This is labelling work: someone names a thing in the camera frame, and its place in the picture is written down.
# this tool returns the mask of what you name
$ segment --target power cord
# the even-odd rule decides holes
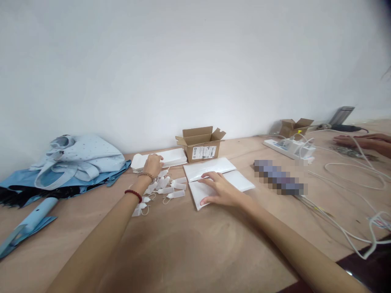
[[[344,135],[346,135],[344,132],[337,131],[337,130],[333,130],[333,129],[317,130],[317,131],[313,131],[312,133],[318,132],[318,131],[335,131],[335,132],[343,133]],[[302,148],[303,148],[306,144],[308,144],[309,142],[311,142],[312,140],[314,140],[314,138],[311,138],[311,139],[307,140],[307,138],[306,138],[305,136],[303,136],[301,133],[296,133],[296,134],[301,135],[301,136],[305,139],[305,143],[304,143],[304,144],[300,147],[300,149],[299,149],[299,157],[300,157],[300,159],[302,159],[302,156],[301,156],[301,150],[302,150]],[[336,175],[336,176],[342,178],[343,180],[346,180],[346,181],[355,183],[355,184],[357,184],[357,185],[359,185],[359,186],[363,186],[363,187],[370,188],[370,189],[375,189],[375,190],[385,190],[386,187],[387,187],[387,184],[386,184],[386,181],[384,180],[384,178],[383,178],[382,176],[384,176],[384,177],[387,178],[387,179],[391,179],[391,177],[388,176],[388,175],[386,175],[386,174],[384,174],[384,173],[382,173],[382,172],[380,172],[380,171],[378,171],[378,170],[376,170],[376,169],[373,167],[373,165],[370,163],[370,161],[367,159],[367,157],[364,155],[364,152],[362,151],[362,149],[361,149],[360,145],[358,144],[358,142],[356,141],[356,139],[355,139],[354,137],[352,137],[352,136],[350,136],[350,137],[352,138],[352,140],[353,140],[353,141],[355,142],[355,144],[357,145],[357,148],[359,149],[360,153],[363,155],[363,157],[364,157],[365,160],[367,161],[368,165],[366,165],[366,164],[364,164],[364,163],[361,163],[361,162],[359,162],[359,161],[357,161],[357,160],[355,160],[355,159],[352,158],[352,160],[354,160],[355,162],[361,164],[363,167],[357,166],[357,165],[353,165],[353,164],[345,164],[345,163],[328,163],[328,164],[324,165],[325,170],[327,170],[327,172],[333,174],[333,173],[327,168],[327,166],[330,166],[330,165],[347,165],[347,166],[353,166],[353,167],[356,167],[356,168],[361,168],[361,169],[364,169],[364,170],[366,170],[366,171],[370,171],[370,172],[375,173],[375,174],[378,176],[378,178],[380,179],[380,181],[383,183],[383,187],[382,187],[382,188],[377,188],[377,187],[367,186],[367,185],[363,185],[363,184],[360,184],[360,183],[351,181],[351,180],[349,180],[349,179],[346,179],[346,178],[344,178],[344,177],[342,177],[342,176],[340,176],[340,175],[338,175],[338,174],[334,174],[334,175]],[[325,148],[319,147],[319,146],[314,146],[314,147],[319,148],[319,149],[325,149]],[[339,154],[339,153],[337,153],[337,152],[335,152],[335,151],[332,151],[332,150],[329,150],[329,149],[325,149],[325,150],[331,151],[331,152],[336,153],[336,154],[338,154],[339,156],[343,157],[341,154]],[[349,244],[351,245],[351,247],[353,248],[353,250],[354,250],[362,259],[366,260],[366,259],[375,251],[376,245],[377,245],[377,244],[389,244],[389,243],[391,243],[391,240],[390,240],[390,241],[378,241],[378,240],[376,239],[376,236],[375,236],[374,231],[373,231],[373,229],[372,229],[372,225],[374,224],[375,221],[378,220],[378,221],[380,221],[380,222],[383,224],[383,226],[384,226],[386,229],[388,229],[389,231],[391,231],[390,227],[384,222],[384,219],[381,217],[382,214],[386,214],[387,216],[389,216],[389,217],[391,218],[391,215],[390,215],[390,214],[388,214],[387,212],[384,212],[384,211],[377,212],[376,209],[370,204],[370,202],[369,202],[364,196],[362,196],[361,194],[359,194],[359,193],[357,193],[357,192],[355,192],[355,191],[353,191],[353,190],[351,190],[351,189],[348,189],[348,188],[346,188],[346,187],[340,185],[339,183],[337,183],[337,182],[335,182],[335,181],[333,181],[333,180],[331,180],[331,179],[328,179],[328,178],[326,178],[326,177],[324,177],[324,176],[321,176],[321,175],[319,175],[319,174],[316,174],[315,172],[312,172],[312,171],[308,171],[308,172],[309,172],[310,174],[312,174],[312,175],[314,175],[314,176],[316,176],[316,177],[322,179],[322,180],[327,180],[327,181],[329,181],[329,182],[331,182],[331,183],[334,183],[335,185],[337,185],[337,186],[339,186],[339,187],[341,187],[341,188],[343,188],[343,189],[346,189],[347,191],[350,191],[350,192],[352,192],[352,193],[354,193],[354,194],[360,196],[360,197],[365,201],[365,203],[367,203],[367,204],[369,205],[369,207],[375,212],[375,215],[369,220],[369,230],[370,230],[370,232],[371,232],[371,239],[372,239],[372,241],[369,241],[369,240],[361,239],[361,238],[359,238],[359,237],[357,237],[357,236],[354,236],[352,233],[350,233],[350,232],[348,232],[347,230],[345,230],[345,229],[344,229],[343,227],[341,227],[341,226],[340,226],[332,217],[330,217],[326,212],[324,212],[322,208],[320,208],[319,206],[317,206],[314,202],[312,202],[311,200],[309,200],[306,196],[298,196],[298,197],[297,197],[297,198],[300,199],[303,203],[304,203],[304,200],[307,201],[312,207],[317,208],[317,210],[318,210],[323,216],[325,216],[325,217],[327,217],[329,220],[331,220],[331,221],[332,221],[332,222],[341,230],[341,232],[344,234],[345,238],[347,239],[347,241],[349,242]],[[365,242],[365,243],[371,243],[372,245],[371,245],[370,249],[369,249],[364,255],[361,255],[360,252],[356,249],[356,247],[355,247],[354,244],[352,243],[352,241],[350,240],[350,237],[352,237],[352,238],[354,238],[354,239],[357,239],[357,240],[359,240],[359,241]]]

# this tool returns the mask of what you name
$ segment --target open cardboard box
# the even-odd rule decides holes
[[[217,158],[221,139],[226,134],[217,128],[213,133],[213,126],[184,129],[183,137],[176,136],[176,143],[185,147],[189,163]]]
[[[290,138],[295,133],[298,133],[299,130],[301,130],[301,134],[305,135],[313,120],[300,118],[299,121],[295,122],[292,119],[283,119],[281,122],[282,126],[279,134],[285,136],[286,138]],[[295,136],[294,139],[300,140],[302,137]]]

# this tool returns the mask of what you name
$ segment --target person's hand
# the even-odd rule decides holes
[[[163,160],[162,156],[158,156],[157,154],[149,155],[147,161],[145,162],[143,171],[151,174],[154,178],[156,178],[163,167],[163,163],[161,163],[160,160]]]
[[[371,139],[358,137],[355,137],[354,139],[363,149],[373,149],[376,145],[376,141]],[[338,145],[342,145],[344,147],[357,147],[356,143],[349,136],[336,136],[333,138],[333,141],[336,142]]]
[[[243,197],[247,196],[229,183],[221,173],[208,172],[202,174],[201,177],[203,179],[198,180],[198,182],[205,183],[217,192],[217,196],[205,197],[200,203],[202,206],[207,203],[217,203],[224,206],[238,206],[243,200]]]
[[[391,136],[387,136],[382,133],[366,134],[364,136],[355,136],[355,138],[376,139],[376,140],[383,140],[385,142],[391,143]]]

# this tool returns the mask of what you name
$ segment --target red bracelet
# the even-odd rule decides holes
[[[141,197],[141,195],[138,192],[136,192],[134,190],[130,190],[130,189],[125,190],[125,193],[128,193],[128,192],[133,193],[134,195],[136,195],[138,197],[138,203],[141,203],[143,201],[143,198]]]

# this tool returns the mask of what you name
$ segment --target power strip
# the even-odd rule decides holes
[[[300,157],[298,155],[296,155],[295,153],[290,153],[288,151],[288,148],[286,148],[285,146],[280,146],[277,143],[278,142],[276,142],[275,140],[265,140],[264,141],[264,145],[266,145],[267,147],[270,147],[271,149],[274,149],[275,151],[278,151],[279,153],[282,153],[283,155],[286,155],[287,157],[290,157],[291,159],[301,160],[303,162],[307,162],[307,164],[311,164],[315,159],[313,156],[307,156],[307,157],[303,157],[300,159]]]

